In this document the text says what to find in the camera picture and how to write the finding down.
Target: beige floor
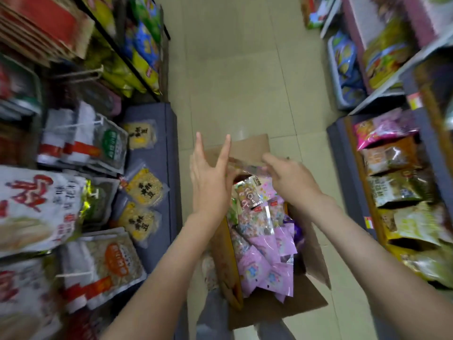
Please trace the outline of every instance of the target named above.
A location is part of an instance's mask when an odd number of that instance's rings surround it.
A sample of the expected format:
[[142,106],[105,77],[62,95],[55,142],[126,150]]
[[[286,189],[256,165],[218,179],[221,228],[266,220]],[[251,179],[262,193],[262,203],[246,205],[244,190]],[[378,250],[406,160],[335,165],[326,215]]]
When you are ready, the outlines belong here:
[[[267,133],[274,154],[302,160],[322,190],[343,203],[326,127],[339,113],[332,103],[319,31],[303,27],[299,0],[157,0],[170,43],[169,98],[178,116],[184,219],[192,189],[189,155],[196,131],[205,145]],[[329,305],[285,319],[297,339],[376,338],[365,295],[328,240],[320,243],[332,290],[314,281]],[[207,291],[201,270],[188,294],[189,328]],[[252,327],[236,339],[257,339]]]

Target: forearm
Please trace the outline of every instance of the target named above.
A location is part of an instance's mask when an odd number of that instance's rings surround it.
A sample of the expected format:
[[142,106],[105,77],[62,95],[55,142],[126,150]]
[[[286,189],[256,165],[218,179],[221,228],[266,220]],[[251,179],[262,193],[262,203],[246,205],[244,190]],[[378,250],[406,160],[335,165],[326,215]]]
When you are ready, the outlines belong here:
[[180,234],[132,299],[104,333],[103,340],[170,339],[203,250],[215,227],[192,214]]
[[331,241],[360,286],[408,339],[447,339],[453,305],[392,257],[328,196],[310,200],[309,217]]

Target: open cardboard box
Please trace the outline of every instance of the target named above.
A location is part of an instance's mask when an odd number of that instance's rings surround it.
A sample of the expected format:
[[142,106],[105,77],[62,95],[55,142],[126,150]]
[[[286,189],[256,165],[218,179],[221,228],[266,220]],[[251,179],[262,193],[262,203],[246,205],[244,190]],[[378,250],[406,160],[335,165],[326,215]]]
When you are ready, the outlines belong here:
[[[211,166],[215,166],[220,150],[220,146],[205,150],[206,160]],[[261,156],[266,152],[270,152],[269,138],[267,135],[260,135],[233,142],[230,156],[246,162],[260,162]],[[284,304],[275,298],[273,292],[259,288],[253,291],[250,297],[242,297],[241,281],[226,218],[212,237],[211,251],[219,285],[230,304],[228,324],[231,330],[261,321],[279,320],[327,305],[324,297],[307,277],[310,275],[331,288],[326,263],[314,228],[311,222],[291,205],[288,212],[303,228],[305,244],[302,256],[307,273],[300,275],[294,273],[294,297],[285,298]]]

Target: person's right hand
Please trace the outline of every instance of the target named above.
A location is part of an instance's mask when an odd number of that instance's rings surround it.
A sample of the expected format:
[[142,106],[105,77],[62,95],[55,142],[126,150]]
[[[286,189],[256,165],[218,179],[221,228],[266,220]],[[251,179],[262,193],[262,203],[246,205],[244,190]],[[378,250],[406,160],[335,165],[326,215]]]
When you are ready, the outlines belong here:
[[265,153],[262,159],[272,176],[272,186],[288,203],[307,211],[313,197],[322,195],[313,175],[303,164],[270,153]]

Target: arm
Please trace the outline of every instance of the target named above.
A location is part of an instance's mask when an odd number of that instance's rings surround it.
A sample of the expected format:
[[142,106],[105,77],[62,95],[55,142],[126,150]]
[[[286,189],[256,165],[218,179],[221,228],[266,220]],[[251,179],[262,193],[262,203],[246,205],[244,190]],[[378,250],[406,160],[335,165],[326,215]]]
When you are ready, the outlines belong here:
[[204,158],[201,135],[197,133],[190,160],[194,213],[102,340],[160,340],[173,336],[195,265],[228,210],[235,178],[235,172],[227,172],[230,145],[228,135],[218,164],[212,168]]
[[323,194],[301,164],[265,154],[276,191],[331,241],[370,299],[404,339],[450,339],[453,304],[397,261]]

